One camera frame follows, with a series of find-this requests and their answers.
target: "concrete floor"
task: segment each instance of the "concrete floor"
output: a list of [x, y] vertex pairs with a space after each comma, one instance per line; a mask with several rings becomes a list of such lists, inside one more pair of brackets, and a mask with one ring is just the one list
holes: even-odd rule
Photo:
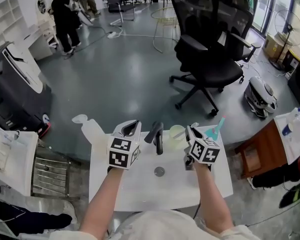
[[[153, 36], [156, 21], [150, 14], [156, 9], [158, 5], [154, 4], [138, 13], [134, 22], [125, 21], [123, 32]], [[116, 27], [108, 25], [117, 18], [116, 15], [102, 11], [94, 24], [103, 26], [107, 32], [118, 32]], [[169, 27], [165, 29], [165, 36], [171, 37], [168, 29]], [[83, 27], [79, 34], [82, 49], [98, 40], [104, 33], [98, 28]], [[260, 38], [251, 31], [248, 41], [256, 40]], [[156, 42], [158, 46], [162, 45], [161, 40]], [[68, 60], [64, 60], [60, 53], [40, 60], [38, 64], [42, 70], [41, 77], [52, 88], [54, 97], [49, 115], [52, 127], [43, 140], [56, 150], [89, 161], [91, 146], [83, 136], [81, 126], [71, 121], [78, 114], [86, 114], [89, 119], [95, 119], [106, 133], [111, 133], [119, 123], [132, 119], [141, 120], [142, 131], [149, 131], [152, 123], [157, 120], [161, 120], [164, 128], [168, 130], [175, 124], [186, 126], [193, 122], [198, 122], [201, 126], [214, 125], [226, 115], [221, 129], [222, 139], [226, 145], [235, 144], [253, 136], [272, 119], [270, 116], [260, 120], [250, 112], [250, 107], [243, 100], [249, 78], [258, 75], [255, 70], [274, 90], [279, 104], [275, 115], [288, 113], [298, 105], [287, 86], [287, 80], [283, 76], [274, 76], [280, 72], [267, 63], [265, 55], [259, 49], [251, 59], [250, 66], [245, 65], [243, 84], [237, 81], [228, 85], [223, 93], [211, 90], [220, 109], [215, 118], [208, 116], [212, 106], [200, 92], [188, 100], [182, 110], [176, 110], [174, 104], [192, 86], [177, 81], [173, 85], [169, 84], [170, 75], [181, 75], [181, 64], [173, 50], [174, 42], [166, 39], [163, 43], [164, 53], [161, 54], [152, 46], [151, 37], [105, 37], [76, 52]], [[254, 224], [280, 213], [282, 210], [278, 206], [285, 193], [282, 186], [267, 191], [252, 190], [246, 180], [240, 179], [243, 170], [241, 158], [229, 152], [227, 156], [234, 194], [227, 197], [226, 202], [234, 223]], [[78, 191], [82, 196], [80, 201], [73, 204], [80, 221], [88, 205], [89, 171], [83, 169], [72, 185], [78, 185], [78, 181]], [[25, 198], [11, 189], [5, 189], [3, 193], [5, 195], [1, 197], [11, 199], [10, 203], [26, 206], [31, 211], [37, 211], [41, 207], [42, 212], [62, 212], [60, 201]], [[189, 215], [193, 215], [195, 210], [196, 207], [182, 209]], [[128, 215], [129, 213], [116, 212], [115, 223], [109, 226], [109, 230], [113, 231], [116, 224]], [[291, 231], [300, 230], [300, 204], [280, 216], [251, 226], [250, 229], [261, 239], [288, 239]], [[293, 235], [291, 239], [300, 238]]]

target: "white sink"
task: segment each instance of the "white sink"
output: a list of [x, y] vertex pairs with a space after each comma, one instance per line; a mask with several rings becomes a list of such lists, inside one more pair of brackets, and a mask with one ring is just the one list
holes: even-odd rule
[[[203, 133], [213, 126], [199, 127]], [[154, 210], [173, 210], [199, 204], [200, 193], [195, 171], [186, 170], [184, 148], [188, 146], [185, 139], [177, 150], [168, 148], [169, 131], [163, 132], [163, 154], [156, 154], [156, 146], [143, 141], [147, 132], [140, 137], [138, 160], [130, 170], [123, 173], [118, 196], [115, 203], [117, 212], [141, 212]], [[218, 142], [223, 147], [221, 136]], [[155, 175], [155, 169], [162, 167], [164, 175]], [[89, 202], [98, 191], [107, 175], [107, 162], [100, 159], [93, 150], [90, 161]], [[211, 170], [215, 183], [223, 197], [233, 194], [228, 162], [224, 148]]]

